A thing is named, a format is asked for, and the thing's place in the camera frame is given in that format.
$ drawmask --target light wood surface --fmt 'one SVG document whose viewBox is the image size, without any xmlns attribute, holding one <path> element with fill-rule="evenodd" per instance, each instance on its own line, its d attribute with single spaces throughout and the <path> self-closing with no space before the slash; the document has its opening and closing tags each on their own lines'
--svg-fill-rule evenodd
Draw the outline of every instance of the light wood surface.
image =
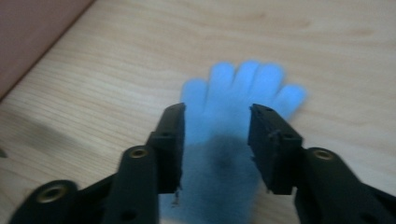
<svg viewBox="0 0 396 224">
<path fill-rule="evenodd" d="M 396 195 L 396 2 L 97 1 L 0 104 L 0 223 L 36 187 L 82 188 L 141 145 L 191 77 L 218 61 L 282 63 L 309 91 L 291 125 Z M 253 223 L 298 223 L 258 195 Z"/>
</svg>

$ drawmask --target blue glove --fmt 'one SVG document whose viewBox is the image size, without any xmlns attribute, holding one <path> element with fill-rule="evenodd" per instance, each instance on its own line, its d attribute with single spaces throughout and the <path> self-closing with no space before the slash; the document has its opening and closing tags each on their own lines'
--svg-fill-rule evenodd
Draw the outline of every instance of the blue glove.
<svg viewBox="0 0 396 224">
<path fill-rule="evenodd" d="M 189 224 L 249 223 L 260 174 L 248 147 L 249 107 L 272 107 L 289 119 L 306 98 L 298 85 L 282 85 L 274 63 L 217 63 L 209 81 L 187 81 L 182 191 L 160 198 L 161 216 Z"/>
</svg>

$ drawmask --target brown wall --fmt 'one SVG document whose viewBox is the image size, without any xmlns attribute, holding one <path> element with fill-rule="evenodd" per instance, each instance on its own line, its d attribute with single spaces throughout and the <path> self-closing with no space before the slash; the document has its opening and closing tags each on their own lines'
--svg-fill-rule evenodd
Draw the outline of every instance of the brown wall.
<svg viewBox="0 0 396 224">
<path fill-rule="evenodd" d="M 0 99 L 93 0 L 0 0 Z"/>
</svg>

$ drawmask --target wooden table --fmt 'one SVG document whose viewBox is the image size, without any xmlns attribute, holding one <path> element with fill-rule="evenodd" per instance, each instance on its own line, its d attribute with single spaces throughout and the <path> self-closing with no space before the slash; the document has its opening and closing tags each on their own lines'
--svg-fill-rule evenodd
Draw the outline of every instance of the wooden table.
<svg viewBox="0 0 396 224">
<path fill-rule="evenodd" d="M 0 104 L 0 222 L 37 186 L 83 188 L 141 145 L 217 61 L 282 63 L 309 90 L 293 127 L 396 195 L 396 2 L 97 1 Z M 298 223 L 289 196 L 253 223 Z"/>
</svg>

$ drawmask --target bolt hole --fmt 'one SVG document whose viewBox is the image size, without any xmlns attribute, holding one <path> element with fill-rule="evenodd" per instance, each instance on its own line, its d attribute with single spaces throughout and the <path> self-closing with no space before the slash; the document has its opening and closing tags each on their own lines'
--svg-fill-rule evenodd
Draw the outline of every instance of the bolt hole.
<svg viewBox="0 0 396 224">
<path fill-rule="evenodd" d="M 138 158 L 142 158 L 145 157 L 149 154 L 149 152 L 143 148 L 137 148 L 135 150 L 133 150 L 130 154 L 130 157 L 134 158 L 134 159 L 138 159 Z"/>
<path fill-rule="evenodd" d="M 378 219 L 368 213 L 363 213 L 361 214 L 361 219 L 363 219 L 365 222 L 370 223 L 370 224 L 377 224 L 378 223 Z"/>
<path fill-rule="evenodd" d="M 55 185 L 41 191 L 37 196 L 39 203 L 52 203 L 62 198 L 67 192 L 64 185 Z"/>
<path fill-rule="evenodd" d="M 136 218 L 137 213 L 134 210 L 126 210 L 121 214 L 121 221 L 132 221 Z"/>
<path fill-rule="evenodd" d="M 332 153 L 328 152 L 328 151 L 324 151 L 324 150 L 315 150 L 314 154 L 317 158 L 325 160 L 325 161 L 329 161 L 332 160 Z"/>
</svg>

